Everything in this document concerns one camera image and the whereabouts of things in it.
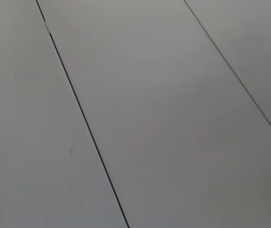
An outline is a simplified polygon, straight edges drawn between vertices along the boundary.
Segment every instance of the dark line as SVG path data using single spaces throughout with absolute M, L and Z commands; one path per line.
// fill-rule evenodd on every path
M 215 44 L 215 42 L 213 41 L 213 39 L 210 37 L 209 33 L 206 31 L 206 29 L 204 28 L 203 24 L 197 18 L 197 16 L 195 15 L 195 13 L 193 12 L 193 10 L 189 6 L 189 4 L 186 2 L 186 0 L 184 0 L 184 2 L 186 3 L 186 5 L 188 6 L 188 8 L 190 9 L 190 11 L 193 14 L 193 16 L 196 18 L 196 20 L 198 21 L 198 23 L 200 24 L 200 26 L 202 27 L 202 29 L 204 30 L 204 32 L 206 33 L 206 35 L 208 36 L 208 38 L 210 39 L 210 41 L 213 43 L 213 45 L 215 46 L 216 50 L 220 53 L 220 55 L 222 56 L 222 58 L 224 59 L 224 61 L 226 62 L 226 64 L 229 66 L 229 68 L 231 69 L 231 71 L 234 73 L 235 77 L 238 79 L 238 81 L 241 83 L 241 85 L 245 89 L 246 93 L 252 99 L 253 103 L 257 106 L 258 110 L 261 112 L 261 114 L 264 116 L 264 118 L 266 119 L 267 123 L 271 127 L 270 120 L 266 117 L 266 115 L 264 114 L 264 112 L 262 111 L 262 109 L 259 107 L 259 105 L 256 103 L 256 101 L 254 100 L 254 98 L 252 97 L 252 95 L 250 94 L 250 92 L 248 91 L 248 89 L 245 87 L 245 85 L 243 84 L 243 82 L 241 81 L 241 79 L 239 78 L 239 76 L 236 74 L 236 72 L 233 70 L 233 68 L 231 67 L 231 65 L 228 63 L 227 59 L 224 57 L 224 55 L 222 54 L 222 52 L 220 51 L 220 49 L 218 48 L 218 46 Z
M 37 3 L 37 5 L 38 5 L 38 8 L 39 8 L 39 11 L 40 11 L 40 13 L 41 13 L 42 18 L 44 19 L 44 21 L 46 21 L 44 15 L 43 15 L 43 13 L 42 13 L 42 11 L 41 11 L 40 5 L 39 5 L 39 3 L 38 3 L 37 0 L 36 0 L 36 3 Z M 101 161 L 102 161 L 103 168 L 105 169 L 105 172 L 106 172 L 106 174 L 107 174 L 108 180 L 109 180 L 109 182 L 110 182 L 110 184 L 111 184 L 111 187 L 112 187 L 112 190 L 113 190 L 114 195 L 115 195 L 115 197 L 116 197 L 118 206 L 119 206 L 120 209 L 121 209 L 122 216 L 124 217 L 124 220 L 125 220 L 125 222 L 126 222 L 127 227 L 130 228 L 129 223 L 128 223 L 128 221 L 127 221 L 127 218 L 126 218 L 126 216 L 125 216 L 125 213 L 124 213 L 124 211 L 123 211 L 123 209 L 122 209 L 122 207 L 121 207 L 120 200 L 118 199 L 118 196 L 117 196 L 117 194 L 116 194 L 115 188 L 114 188 L 114 186 L 113 186 L 113 183 L 112 183 L 112 181 L 111 181 L 111 178 L 110 178 L 109 173 L 108 173 L 108 171 L 107 171 L 107 168 L 106 168 L 106 166 L 105 166 L 105 163 L 103 162 L 103 158 L 102 158 L 102 156 L 101 156 L 101 153 L 100 153 L 100 151 L 99 151 L 99 149 L 98 149 L 98 147 L 97 147 L 96 141 L 95 141 L 95 139 L 94 139 L 94 137 L 93 137 L 93 134 L 92 134 L 92 131 L 91 131 L 90 126 L 89 126 L 89 124 L 88 124 L 88 121 L 87 121 L 87 119 L 86 119 L 86 116 L 84 115 L 84 111 L 83 111 L 83 109 L 82 109 L 82 107 L 81 107 L 81 105 L 80 105 L 80 103 L 79 103 L 78 97 L 77 97 L 77 95 L 76 95 L 76 92 L 75 92 L 75 90 L 74 90 L 74 87 L 73 87 L 73 85 L 72 85 L 72 82 L 71 82 L 71 80 L 70 80 L 70 77 L 69 77 L 69 75 L 68 75 L 68 72 L 67 72 L 67 70 L 66 70 L 66 68 L 65 68 L 65 65 L 64 65 L 64 63 L 63 63 L 63 61 L 62 61 L 62 59 L 61 59 L 61 56 L 60 56 L 60 54 L 59 54 L 59 52 L 58 52 L 58 49 L 57 49 L 57 47 L 56 47 L 56 44 L 55 44 L 54 39 L 53 39 L 53 37 L 52 37 L 52 34 L 51 34 L 51 33 L 49 33 L 49 34 L 50 34 L 50 37 L 51 37 L 51 39 L 52 39 L 53 45 L 54 45 L 54 47 L 55 47 L 55 49 L 56 49 L 56 52 L 57 52 L 57 54 L 58 54 L 59 60 L 60 60 L 62 66 L 63 66 L 63 68 L 64 68 L 65 75 L 67 76 L 68 81 L 69 81 L 69 83 L 70 83 L 70 86 L 71 86 L 71 88 L 72 88 L 72 90 L 73 90 L 73 93 L 74 93 L 74 96 L 75 96 L 76 101 L 77 101 L 77 103 L 78 103 L 78 106 L 79 106 L 79 108 L 80 108 L 80 110 L 81 110 L 81 112 L 82 112 L 82 114 L 83 114 L 84 120 L 85 120 L 85 122 L 86 122 L 86 124 L 87 124 L 87 127 L 88 127 L 88 129 L 89 129 L 90 135 L 91 135 L 92 140 L 93 140 L 93 142 L 94 142 L 94 145 L 95 145 L 95 147 L 96 147 L 98 156 L 99 156 L 99 158 L 100 158 Z

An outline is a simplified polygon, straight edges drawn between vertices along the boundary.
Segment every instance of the gray surface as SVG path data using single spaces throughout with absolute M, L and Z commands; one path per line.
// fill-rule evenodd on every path
M 182 0 L 39 2 L 131 228 L 271 223 L 271 128 Z
M 125 228 L 34 0 L 0 0 L 0 228 Z
M 271 1 L 187 2 L 271 122 Z

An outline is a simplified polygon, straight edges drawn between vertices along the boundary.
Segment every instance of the gray floor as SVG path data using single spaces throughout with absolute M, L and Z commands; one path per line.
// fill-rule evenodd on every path
M 38 2 L 130 228 L 271 227 L 271 126 L 183 0 Z M 271 5 L 188 3 L 271 123 Z M 0 228 L 127 227 L 36 2 L 0 5 Z

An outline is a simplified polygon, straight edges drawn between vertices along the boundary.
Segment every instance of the white panel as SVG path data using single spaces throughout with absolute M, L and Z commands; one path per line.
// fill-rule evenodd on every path
M 187 0 L 271 122 L 271 0 Z
M 39 2 L 131 228 L 271 221 L 271 128 L 183 1 Z
M 0 0 L 0 228 L 125 228 L 34 0 Z

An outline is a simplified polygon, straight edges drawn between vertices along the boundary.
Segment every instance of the flat surface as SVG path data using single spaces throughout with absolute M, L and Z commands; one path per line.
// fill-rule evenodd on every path
M 0 228 L 126 228 L 34 0 L 0 0 Z
M 271 128 L 182 0 L 39 3 L 131 228 L 271 223 Z
M 271 122 L 271 1 L 187 2 Z

